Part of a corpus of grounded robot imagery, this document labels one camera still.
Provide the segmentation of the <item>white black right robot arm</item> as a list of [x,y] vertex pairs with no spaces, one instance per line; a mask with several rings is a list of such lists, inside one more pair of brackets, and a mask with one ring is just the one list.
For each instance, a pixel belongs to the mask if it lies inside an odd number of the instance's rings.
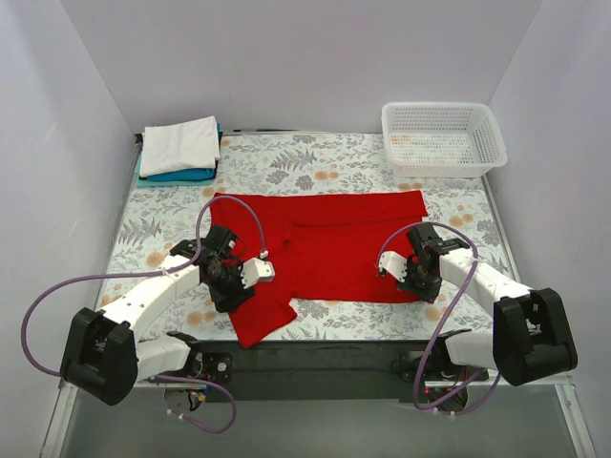
[[425,302],[437,298],[442,282],[457,287],[493,319],[490,333],[435,331],[420,364],[432,356],[433,371],[453,379],[466,366],[491,369],[510,385],[520,386],[570,371],[578,352],[562,298],[552,288],[533,289],[480,261],[466,237],[441,239],[435,224],[419,223],[407,238],[412,255],[404,261],[401,289]]

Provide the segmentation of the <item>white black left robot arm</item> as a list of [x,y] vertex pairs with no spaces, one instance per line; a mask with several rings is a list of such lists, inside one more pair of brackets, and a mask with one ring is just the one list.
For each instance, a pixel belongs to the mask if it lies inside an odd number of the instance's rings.
[[229,229],[214,225],[203,238],[179,242],[152,277],[119,299],[97,311],[81,309],[69,329],[61,379],[108,406],[147,379],[196,380],[206,363],[197,339],[178,331],[152,341],[142,336],[177,299],[202,284],[219,312],[233,313],[254,296],[258,282],[274,278],[265,255],[246,261],[233,255],[237,240]]

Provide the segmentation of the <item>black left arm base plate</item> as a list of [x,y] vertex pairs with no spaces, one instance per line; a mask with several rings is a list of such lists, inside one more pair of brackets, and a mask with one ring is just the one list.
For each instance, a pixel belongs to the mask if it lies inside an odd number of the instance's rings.
[[187,359],[182,373],[189,378],[223,385],[231,381],[233,363],[234,359],[230,353],[196,352]]

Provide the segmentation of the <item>red t shirt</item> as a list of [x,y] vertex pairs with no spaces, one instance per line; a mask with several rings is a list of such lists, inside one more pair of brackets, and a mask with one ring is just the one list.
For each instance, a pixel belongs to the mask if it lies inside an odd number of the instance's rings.
[[390,276],[377,273],[381,247],[408,257],[406,237],[388,237],[428,212],[420,192],[266,197],[219,195],[211,221],[239,238],[246,259],[265,246],[276,275],[231,314],[240,345],[249,348],[297,317],[293,299],[415,302]]

